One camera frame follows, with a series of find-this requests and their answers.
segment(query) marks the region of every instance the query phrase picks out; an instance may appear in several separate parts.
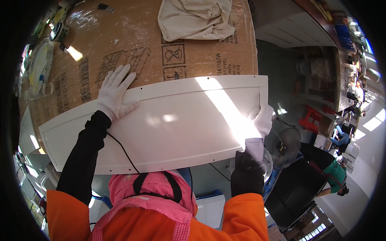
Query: white hand glove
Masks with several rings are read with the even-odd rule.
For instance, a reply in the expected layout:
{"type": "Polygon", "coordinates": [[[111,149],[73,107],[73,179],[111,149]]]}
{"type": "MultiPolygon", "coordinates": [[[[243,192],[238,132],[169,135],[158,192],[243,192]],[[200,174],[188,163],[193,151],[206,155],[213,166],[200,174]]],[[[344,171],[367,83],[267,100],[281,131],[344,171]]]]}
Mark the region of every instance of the white hand glove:
{"type": "Polygon", "coordinates": [[[249,113],[248,119],[253,122],[253,125],[263,139],[271,131],[272,114],[273,108],[267,104],[262,105],[260,110],[255,108],[249,113]]]}
{"type": "Polygon", "coordinates": [[[99,90],[98,110],[105,113],[111,121],[124,116],[139,106],[138,101],[122,104],[122,96],[136,76],[135,73],[131,73],[122,82],[129,70],[130,65],[128,64],[118,66],[114,73],[110,71],[99,90]]]}

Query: box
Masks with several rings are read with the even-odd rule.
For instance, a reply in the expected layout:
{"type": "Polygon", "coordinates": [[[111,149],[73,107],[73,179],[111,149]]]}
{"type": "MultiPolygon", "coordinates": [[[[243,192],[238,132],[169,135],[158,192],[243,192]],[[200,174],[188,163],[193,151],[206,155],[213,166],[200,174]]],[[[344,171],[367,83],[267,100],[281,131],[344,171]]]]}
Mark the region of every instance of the box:
{"type": "MultiPolygon", "coordinates": [[[[70,30],[63,44],[83,58],[76,62],[54,42],[48,82],[54,93],[38,100],[20,101],[21,115],[30,106],[32,122],[42,146],[38,127],[76,106],[96,99],[110,70],[130,64],[137,77],[130,88],[174,79],[199,76],[258,74],[257,49],[247,0],[233,0],[228,24],[234,35],[218,40],[163,40],[157,16],[161,0],[103,2],[114,13],[97,9],[86,1],[72,8],[65,24],[70,30]]],[[[48,37],[46,26],[43,37],[48,37]]],[[[22,93],[29,88],[23,80],[22,93]]]]}

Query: red stool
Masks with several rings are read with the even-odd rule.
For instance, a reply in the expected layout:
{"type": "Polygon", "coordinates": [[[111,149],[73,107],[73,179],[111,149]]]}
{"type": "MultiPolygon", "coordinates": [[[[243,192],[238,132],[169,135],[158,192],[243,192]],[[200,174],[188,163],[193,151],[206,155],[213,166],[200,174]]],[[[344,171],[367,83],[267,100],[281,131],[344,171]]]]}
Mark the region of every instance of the red stool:
{"type": "Polygon", "coordinates": [[[312,131],[313,133],[318,134],[318,125],[315,124],[315,121],[318,123],[322,119],[322,114],[317,112],[314,108],[306,105],[306,108],[308,109],[308,113],[306,115],[306,118],[300,119],[299,124],[307,131],[312,131]]]}

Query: cardboard box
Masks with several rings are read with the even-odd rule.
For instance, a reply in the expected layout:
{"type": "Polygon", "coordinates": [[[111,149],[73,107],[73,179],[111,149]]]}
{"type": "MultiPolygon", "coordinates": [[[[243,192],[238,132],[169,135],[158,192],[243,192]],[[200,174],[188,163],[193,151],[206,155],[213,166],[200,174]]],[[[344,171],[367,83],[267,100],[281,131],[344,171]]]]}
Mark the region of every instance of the cardboard box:
{"type": "MultiPolygon", "coordinates": [[[[64,44],[83,54],[76,62],[54,43],[49,82],[51,96],[20,101],[20,112],[30,106],[40,144],[38,127],[59,114],[96,99],[106,74],[130,64],[137,77],[130,88],[199,76],[258,74],[257,49],[247,0],[233,0],[228,24],[235,34],[218,40],[163,40],[157,16],[161,0],[106,0],[114,13],[97,10],[99,3],[86,1],[74,7],[65,24],[70,30],[64,44]]],[[[49,34],[46,26],[43,37],[49,34]]],[[[22,93],[29,89],[24,79],[22,93]]]]}

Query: beige cloth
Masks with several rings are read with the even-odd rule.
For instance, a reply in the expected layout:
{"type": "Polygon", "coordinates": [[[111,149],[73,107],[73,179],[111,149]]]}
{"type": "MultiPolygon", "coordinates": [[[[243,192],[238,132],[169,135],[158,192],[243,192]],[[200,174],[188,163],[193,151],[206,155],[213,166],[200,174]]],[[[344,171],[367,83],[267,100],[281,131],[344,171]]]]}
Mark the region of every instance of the beige cloth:
{"type": "Polygon", "coordinates": [[[158,24],[166,41],[223,40],[235,32],[228,25],[232,0],[162,0],[158,24]]]}

